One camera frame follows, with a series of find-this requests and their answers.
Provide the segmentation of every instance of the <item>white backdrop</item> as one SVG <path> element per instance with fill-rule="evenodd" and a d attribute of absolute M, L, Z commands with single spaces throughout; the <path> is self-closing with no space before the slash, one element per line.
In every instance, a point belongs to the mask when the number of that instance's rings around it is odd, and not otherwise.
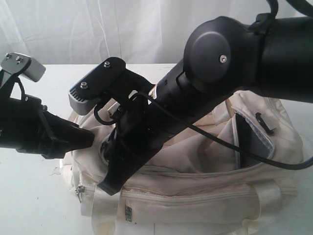
<path fill-rule="evenodd" d="M 279 0 L 278 18 L 297 16 Z M 230 16 L 251 24 L 266 0 L 0 0 L 0 55 L 43 64 L 177 63 L 201 23 Z"/>

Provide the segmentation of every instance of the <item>white fabric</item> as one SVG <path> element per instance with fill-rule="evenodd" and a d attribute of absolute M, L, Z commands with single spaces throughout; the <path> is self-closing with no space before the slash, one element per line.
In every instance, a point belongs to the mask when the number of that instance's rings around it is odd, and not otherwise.
<path fill-rule="evenodd" d="M 0 55 L 43 64 L 177 63 L 201 23 L 230 16 L 251 24 L 266 0 L 0 0 Z M 298 15 L 279 1 L 278 17 Z"/>
<path fill-rule="evenodd" d="M 100 111 L 103 118 L 110 105 Z M 195 124 L 238 144 L 231 110 L 246 119 L 268 150 L 268 158 L 289 164 L 302 161 L 301 138 L 278 99 L 249 91 L 236 92 Z M 277 126 L 273 136 L 268 136 L 260 126 L 256 112 L 266 114 Z M 69 188 L 78 185 L 86 188 L 81 195 L 81 212 L 92 217 L 97 235 L 112 234 L 114 220 L 126 220 L 126 207 L 132 209 L 132 223 L 207 223 L 212 225 L 209 231 L 212 235 L 232 231 L 249 235 L 271 222 L 296 195 L 293 171 L 262 163 L 237 169 L 234 151 L 186 129 L 132 176 L 120 195 L 110 198 L 96 185 L 107 172 L 99 153 L 101 141 L 113 127 L 99 124 L 92 112 L 84 117 L 72 115 L 70 120 L 95 133 L 91 148 L 67 154 L 63 164 L 67 171 L 72 166 L 71 181 L 70 173 L 65 174 L 67 183 L 71 182 Z"/>

